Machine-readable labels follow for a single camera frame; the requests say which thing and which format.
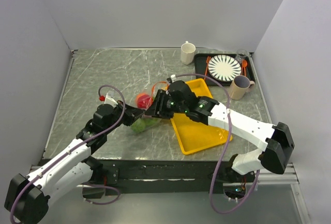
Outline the bumpy green toy fruit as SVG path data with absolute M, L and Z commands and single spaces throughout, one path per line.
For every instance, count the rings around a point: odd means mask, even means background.
M 135 133 L 141 133 L 146 129 L 146 123 L 143 119 L 139 119 L 130 126 Z

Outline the green toy starfruit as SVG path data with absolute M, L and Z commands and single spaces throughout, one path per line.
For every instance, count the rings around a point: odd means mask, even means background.
M 157 125 L 158 123 L 160 123 L 161 119 L 153 118 L 153 117 L 147 117 L 147 118 L 144 119 L 144 121 L 145 121 L 145 127 L 150 128 L 150 127 L 153 127 L 153 126 Z

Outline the red toy apple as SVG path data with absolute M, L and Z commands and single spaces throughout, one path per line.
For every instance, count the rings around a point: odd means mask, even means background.
M 148 109 L 150 105 L 151 105 L 151 98 L 149 96 L 141 97 L 137 100 L 137 107 L 140 109 Z

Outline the orange toy tangerine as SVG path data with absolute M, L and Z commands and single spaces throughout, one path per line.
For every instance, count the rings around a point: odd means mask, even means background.
M 139 101 L 141 99 L 146 99 L 146 98 L 149 98 L 149 95 L 146 94 L 146 93 L 139 93 L 137 96 L 136 96 L 136 100 Z

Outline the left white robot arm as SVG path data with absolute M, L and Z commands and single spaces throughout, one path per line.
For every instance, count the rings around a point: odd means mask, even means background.
M 80 184 L 103 187 L 108 172 L 92 154 L 110 132 L 120 125 L 131 126 L 144 112 L 122 101 L 99 105 L 63 151 L 27 176 L 12 178 L 4 203 L 11 223 L 38 223 L 55 201 Z

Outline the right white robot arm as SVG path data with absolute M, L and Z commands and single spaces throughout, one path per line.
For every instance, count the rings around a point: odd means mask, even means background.
M 160 89 L 145 115 L 171 119 L 175 113 L 185 114 L 190 120 L 217 127 L 247 140 L 256 150 L 233 155 L 226 169 L 227 178 L 238 182 L 245 174 L 266 169 L 283 174 L 294 150 L 294 141 L 287 124 L 277 125 L 257 121 L 238 113 L 208 96 L 196 96 L 184 81 L 171 83 Z

